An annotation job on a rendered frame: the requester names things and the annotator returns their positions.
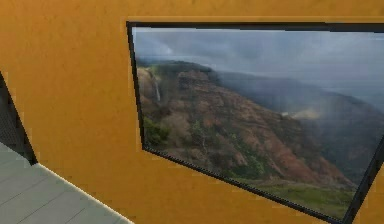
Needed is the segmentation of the black framed landscape picture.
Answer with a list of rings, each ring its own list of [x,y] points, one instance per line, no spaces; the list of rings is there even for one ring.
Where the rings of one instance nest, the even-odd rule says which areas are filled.
[[[130,22],[145,151],[330,224],[384,162],[384,32],[369,24]]]

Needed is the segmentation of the dark grey door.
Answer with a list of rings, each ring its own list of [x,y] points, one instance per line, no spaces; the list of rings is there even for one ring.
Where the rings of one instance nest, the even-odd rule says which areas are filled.
[[[0,142],[31,165],[37,164],[36,155],[15,107],[5,78],[0,72]]]

